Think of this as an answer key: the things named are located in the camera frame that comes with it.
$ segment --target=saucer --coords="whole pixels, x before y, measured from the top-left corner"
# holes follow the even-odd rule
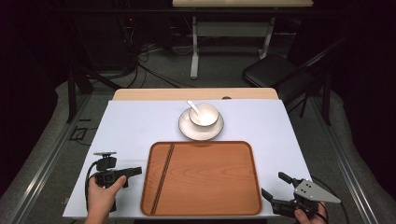
[[[210,127],[198,126],[190,120],[190,109],[186,109],[178,120],[181,132],[193,140],[204,141],[216,137],[224,126],[224,119],[219,113],[218,121]]]

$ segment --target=white desk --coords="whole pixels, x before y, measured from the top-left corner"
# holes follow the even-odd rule
[[[64,217],[84,218],[85,208],[84,181],[89,166],[100,159],[94,156],[96,151],[117,151],[117,169],[141,166],[142,175],[129,178],[129,188],[122,189],[117,195],[118,210],[110,217],[152,218],[146,217],[140,211],[145,172],[147,168],[149,149],[159,141],[190,141],[178,128],[180,114],[189,106],[184,98],[198,95],[196,99],[205,99],[211,91],[217,96],[231,96],[232,100],[204,100],[215,105],[224,117],[225,125],[222,132],[213,141],[246,141],[253,150],[260,188],[266,189],[274,197],[283,200],[293,198],[293,187],[277,177],[278,172],[284,172],[296,178],[309,178],[309,172],[302,152],[299,148],[288,114],[282,102],[277,99],[235,99],[238,96],[249,96],[249,91],[255,92],[252,98],[261,93],[274,96],[274,91],[268,89],[182,89],[174,100],[134,100],[122,101],[125,98],[116,97],[120,101],[110,101],[102,118],[92,146],[81,169],[78,182],[65,208]],[[162,91],[163,99],[169,99],[169,93],[178,90]],[[155,90],[131,90],[129,94],[137,93],[135,99],[155,99]],[[272,217],[271,205],[262,199],[263,209],[251,218]]]
[[[173,0],[173,7],[312,7],[312,0]],[[198,36],[265,37],[259,57],[266,56],[274,30],[275,18],[253,22],[208,22],[192,18],[191,78],[198,78]]]

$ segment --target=brown tray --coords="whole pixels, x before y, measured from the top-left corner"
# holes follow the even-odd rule
[[[262,210],[246,142],[159,142],[148,158],[146,216],[252,216]]]

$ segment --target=chair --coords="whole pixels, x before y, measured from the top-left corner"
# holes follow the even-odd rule
[[[300,113],[302,118],[305,111],[308,96],[318,90],[324,82],[325,74],[329,66],[332,65],[332,59],[335,53],[343,46],[345,38],[341,38],[329,47],[311,58],[307,62],[297,66],[283,57],[270,54],[257,61],[243,71],[243,79],[251,87],[270,87],[277,91],[279,99],[287,105],[294,99],[305,93],[305,97],[297,105],[288,111],[292,111],[298,105],[303,103]]]

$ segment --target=person's left hand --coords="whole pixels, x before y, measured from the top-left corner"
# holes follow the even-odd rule
[[[103,223],[113,206],[117,192],[126,182],[126,176],[120,177],[110,188],[104,189],[91,177],[88,187],[88,216],[85,223]]]

